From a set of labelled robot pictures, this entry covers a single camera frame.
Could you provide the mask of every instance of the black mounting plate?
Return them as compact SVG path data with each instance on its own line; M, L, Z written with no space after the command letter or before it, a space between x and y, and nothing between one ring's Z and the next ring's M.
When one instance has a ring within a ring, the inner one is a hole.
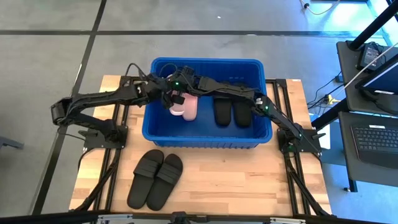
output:
M316 130L312 129L303 129L302 134L305 135L305 137L302 138L301 141L297 141L298 143L295 144L295 147L289 147L290 144L287 143L286 140L286 135L285 131L278 128L277 130L277 137L278 137L278 143L279 143L279 150L281 152L296 152L296 148L298 152L314 152L314 153L320 153L321 152L321 145L319 143L318 139L312 139L312 136L318 134ZM311 144L307 141L307 139L310 141L310 143L315 146L318 151L316 151Z
M88 149L123 149L126 145L127 132L129 128L127 126L117 126L117 129L120 131L122 136L121 140L118 142L107 142L105 141L104 135L100 131L88 129L85 133L86 141L84 147Z

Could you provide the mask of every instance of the pink object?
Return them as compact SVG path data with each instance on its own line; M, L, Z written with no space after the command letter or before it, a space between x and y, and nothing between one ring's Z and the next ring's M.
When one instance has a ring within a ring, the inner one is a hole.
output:
M170 109L170 113L174 116L181 116L185 121L193 121L197 117L198 110L198 97L183 93L182 97L185 98L184 104L174 104Z

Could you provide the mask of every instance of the blue storage tub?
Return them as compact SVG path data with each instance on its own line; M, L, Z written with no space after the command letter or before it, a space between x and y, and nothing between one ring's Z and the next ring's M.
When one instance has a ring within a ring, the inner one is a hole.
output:
M196 75L203 75L218 82L229 81L231 84L244 82L251 88L258 88L264 94L266 78L262 63L253 59L219 58L157 58L152 62L151 72L166 77L174 68L187 65L195 70ZM233 111L228 127L220 127L215 122L213 98L202 96L198 99L198 112L194 121L185 121L182 116L174 116L162 107L160 101L146 106L142 134L158 146L163 147L222 147L253 148L259 143L266 143L272 137L271 121L268 118L254 116L252 125L239 128L235 124Z

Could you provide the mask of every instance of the table leg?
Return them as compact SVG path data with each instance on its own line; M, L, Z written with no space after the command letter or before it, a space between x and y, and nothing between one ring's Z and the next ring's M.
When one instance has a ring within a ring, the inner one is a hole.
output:
M350 178L348 178L348 184L349 184L349 188L345 187L344 188L345 191L358 192L358 188L356 187L356 181L355 180L351 180Z
M338 113L340 111L349 112L347 99L341 100L339 103L337 103L334 107L330 108L330 110L328 110L322 116L317 118L315 121L312 121L311 125L317 130L320 130L330 122L334 121L337 118Z
M22 147L24 147L22 143L4 137L0 137L0 147L1 146L11 146L17 149L22 149Z

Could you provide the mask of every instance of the black desk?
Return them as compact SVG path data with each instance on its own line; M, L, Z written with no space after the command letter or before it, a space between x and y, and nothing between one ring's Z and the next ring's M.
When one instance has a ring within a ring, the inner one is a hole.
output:
M359 70L356 69L355 66L358 63L359 55L361 54L361 52L350 50L346 42L337 43L337 52L344 83L348 83L359 72ZM396 54L398 54L398 48L395 47L385 54L386 60L389 60ZM346 88L346 98L336 104L334 107L330 108L330 110L317 118L315 121L313 121L312 126L316 129L323 128L334 119L336 119L340 111L360 111L375 114L388 114L377 108L374 103L365 100L360 95L359 91L355 88L355 84L360 81L360 78L366 75L366 73L360 74L359 77L357 77L357 79ZM394 110L398 110L398 96L382 94L379 102L383 105L389 105L389 107Z
M398 119L346 112L338 113L338 118L343 138L350 191L357 192L355 180L398 187L398 169L368 164L358 159L350 129L352 124L363 123L364 121L368 124L374 122L378 125L398 126Z

